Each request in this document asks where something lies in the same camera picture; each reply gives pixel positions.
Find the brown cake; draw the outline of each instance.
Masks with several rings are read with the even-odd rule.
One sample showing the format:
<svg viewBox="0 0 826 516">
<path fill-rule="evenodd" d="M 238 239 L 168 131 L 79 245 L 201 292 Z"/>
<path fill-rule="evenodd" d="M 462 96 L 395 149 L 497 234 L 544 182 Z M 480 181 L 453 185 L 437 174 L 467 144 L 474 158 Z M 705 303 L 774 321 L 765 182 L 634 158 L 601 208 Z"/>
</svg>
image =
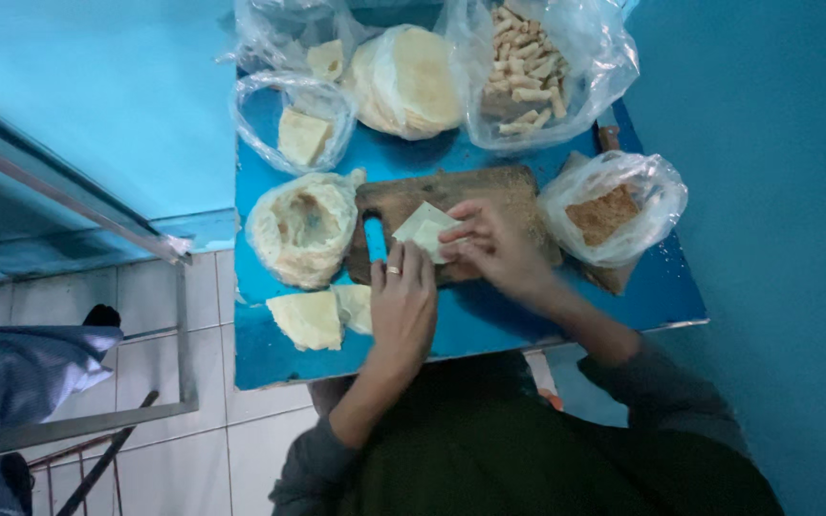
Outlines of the brown cake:
<svg viewBox="0 0 826 516">
<path fill-rule="evenodd" d="M 566 215 L 582 230 L 582 238 L 588 247 L 604 243 L 614 231 L 639 212 L 625 184 L 597 199 L 566 207 Z"/>
</svg>

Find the blue wall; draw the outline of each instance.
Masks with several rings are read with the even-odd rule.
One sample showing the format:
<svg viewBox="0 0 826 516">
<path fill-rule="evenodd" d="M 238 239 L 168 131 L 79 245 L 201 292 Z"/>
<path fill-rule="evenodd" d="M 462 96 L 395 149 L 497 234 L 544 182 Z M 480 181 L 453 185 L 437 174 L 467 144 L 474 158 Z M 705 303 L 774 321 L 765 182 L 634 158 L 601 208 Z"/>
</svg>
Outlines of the blue wall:
<svg viewBox="0 0 826 516">
<path fill-rule="evenodd" d="M 233 243 L 230 0 L 0 0 L 0 119 L 195 247 Z M 205 217 L 187 217 L 204 213 Z M 0 174 L 0 279 L 141 259 Z"/>
<path fill-rule="evenodd" d="M 646 0 L 625 100 L 681 171 L 712 323 L 660 335 L 736 406 L 789 514 L 826 514 L 826 3 Z"/>
<path fill-rule="evenodd" d="M 146 218 L 234 199 L 230 0 L 0 0 L 0 118 Z"/>
</svg>

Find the clear plastic bag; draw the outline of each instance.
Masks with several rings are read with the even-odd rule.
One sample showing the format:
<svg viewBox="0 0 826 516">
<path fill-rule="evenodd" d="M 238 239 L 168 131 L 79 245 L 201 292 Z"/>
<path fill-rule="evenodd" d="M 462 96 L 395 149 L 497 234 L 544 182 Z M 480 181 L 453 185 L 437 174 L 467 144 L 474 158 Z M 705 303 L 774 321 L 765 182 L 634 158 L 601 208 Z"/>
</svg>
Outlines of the clear plastic bag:
<svg viewBox="0 0 826 516">
<path fill-rule="evenodd" d="M 597 199 L 621 184 L 640 212 L 595 247 L 566 215 L 568 205 Z M 615 268 L 632 263 L 664 240 L 687 205 L 687 187 L 671 163 L 658 154 L 611 150 L 572 170 L 564 170 L 538 195 L 547 229 L 560 247 L 587 264 Z"/>
<path fill-rule="evenodd" d="M 243 107 L 250 96 L 269 87 L 280 91 L 284 108 L 292 106 L 306 115 L 327 120 L 332 124 L 333 131 L 324 144 L 324 150 L 311 165 L 294 163 L 285 158 L 275 145 L 264 143 L 244 117 Z M 327 172 L 337 166 L 355 129 L 356 105 L 349 95 L 333 83 L 298 73 L 259 72 L 243 77 L 235 83 L 231 116 L 241 138 L 273 168 L 292 175 L 303 175 L 310 172 Z M 269 117 L 264 118 L 264 121 L 268 122 Z"/>
<path fill-rule="evenodd" d="M 327 287 L 349 250 L 364 181 L 361 168 L 310 173 L 261 195 L 244 227 L 261 264 L 286 285 Z"/>
<path fill-rule="evenodd" d="M 345 90 L 353 94 L 359 105 L 361 123 L 405 140 L 424 140 L 436 136 L 443 130 L 453 129 L 460 125 L 462 112 L 460 104 L 456 101 L 453 86 L 451 86 L 453 75 L 449 75 L 445 83 L 450 86 L 447 98 L 451 100 L 445 108 L 433 109 L 430 117 L 426 117 L 422 109 L 417 111 L 407 105 L 401 96 L 401 81 L 398 80 L 399 71 L 396 66 L 395 53 L 398 39 L 407 38 L 407 31 L 418 31 L 419 35 L 433 36 L 429 34 L 429 30 L 415 25 L 398 25 L 385 30 L 384 34 L 366 41 L 359 47 L 358 52 L 352 56 L 347 72 L 343 75 L 342 85 Z M 436 43 L 440 47 L 430 48 L 441 50 L 444 53 L 448 52 L 447 43 L 439 37 L 433 37 L 427 42 L 432 45 Z M 419 53 L 419 57 L 425 52 L 422 48 L 409 50 Z M 432 78 L 437 74 L 450 72 L 447 63 L 443 66 L 444 70 L 434 70 Z"/>
<path fill-rule="evenodd" d="M 371 37 L 342 0 L 236 0 L 239 65 L 248 73 L 272 66 L 311 75 L 307 50 L 342 41 L 343 63 Z"/>
<path fill-rule="evenodd" d="M 458 95 L 466 109 L 466 127 L 477 147 L 521 151 L 557 145 L 591 128 L 595 119 L 639 76 L 636 44 L 624 30 L 614 0 L 508 0 L 522 18 L 541 22 L 549 40 L 568 61 L 561 93 L 564 118 L 551 118 L 530 134 L 502 135 L 508 123 L 540 103 L 509 102 L 484 107 L 484 86 L 493 71 L 495 0 L 447 0 L 436 31 L 453 43 L 452 65 Z"/>
</svg>

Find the wooden knife handle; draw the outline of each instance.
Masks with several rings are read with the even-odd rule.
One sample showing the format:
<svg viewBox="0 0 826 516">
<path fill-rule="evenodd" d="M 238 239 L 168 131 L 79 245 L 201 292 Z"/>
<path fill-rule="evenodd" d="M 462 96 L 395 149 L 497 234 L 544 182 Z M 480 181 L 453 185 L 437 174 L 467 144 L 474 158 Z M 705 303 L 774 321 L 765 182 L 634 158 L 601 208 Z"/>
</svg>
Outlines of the wooden knife handle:
<svg viewBox="0 0 826 516">
<path fill-rule="evenodd" d="M 620 128 L 617 126 L 598 127 L 598 143 L 601 144 L 601 151 L 619 151 L 620 140 L 617 135 L 620 133 Z"/>
</svg>

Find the hand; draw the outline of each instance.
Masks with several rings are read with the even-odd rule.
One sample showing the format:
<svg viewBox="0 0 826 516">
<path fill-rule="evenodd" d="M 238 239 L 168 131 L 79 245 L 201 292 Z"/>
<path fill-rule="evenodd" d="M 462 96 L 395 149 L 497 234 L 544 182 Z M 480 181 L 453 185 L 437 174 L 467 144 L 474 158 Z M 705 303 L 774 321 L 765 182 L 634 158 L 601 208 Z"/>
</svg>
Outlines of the hand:
<svg viewBox="0 0 826 516">
<path fill-rule="evenodd" d="M 449 209 L 448 215 L 464 221 L 439 234 L 439 241 L 447 244 L 439 252 L 449 262 L 474 265 L 504 294 L 544 314 L 550 297 L 568 290 L 534 244 L 489 200 L 465 200 Z"/>
<path fill-rule="evenodd" d="M 376 375 L 406 388 L 432 346 L 438 295 L 435 269 L 425 251 L 410 241 L 396 242 L 387 256 L 372 264 L 372 333 L 374 346 L 361 375 Z"/>
</svg>

